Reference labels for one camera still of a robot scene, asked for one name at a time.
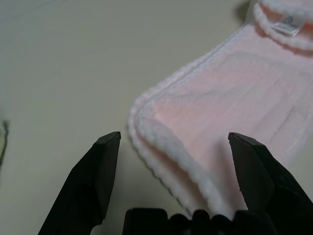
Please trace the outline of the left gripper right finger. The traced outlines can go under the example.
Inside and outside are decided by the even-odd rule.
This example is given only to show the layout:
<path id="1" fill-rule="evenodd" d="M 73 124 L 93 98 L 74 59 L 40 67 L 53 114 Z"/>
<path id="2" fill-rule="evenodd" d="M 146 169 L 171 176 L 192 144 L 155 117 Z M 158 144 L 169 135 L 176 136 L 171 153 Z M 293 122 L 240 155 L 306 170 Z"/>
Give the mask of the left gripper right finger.
<path id="1" fill-rule="evenodd" d="M 229 133 L 235 173 L 247 206 L 233 222 L 243 234 L 311 235 L 313 203 L 293 175 L 257 140 Z"/>

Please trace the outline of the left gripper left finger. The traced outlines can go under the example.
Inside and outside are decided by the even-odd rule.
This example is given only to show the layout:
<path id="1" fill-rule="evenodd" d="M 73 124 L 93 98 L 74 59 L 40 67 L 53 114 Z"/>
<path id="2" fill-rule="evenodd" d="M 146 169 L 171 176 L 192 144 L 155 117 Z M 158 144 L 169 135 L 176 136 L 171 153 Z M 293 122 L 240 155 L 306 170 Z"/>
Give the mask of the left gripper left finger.
<path id="1" fill-rule="evenodd" d="M 106 218 L 121 134 L 100 137 L 73 167 L 39 234 L 89 235 Z"/>

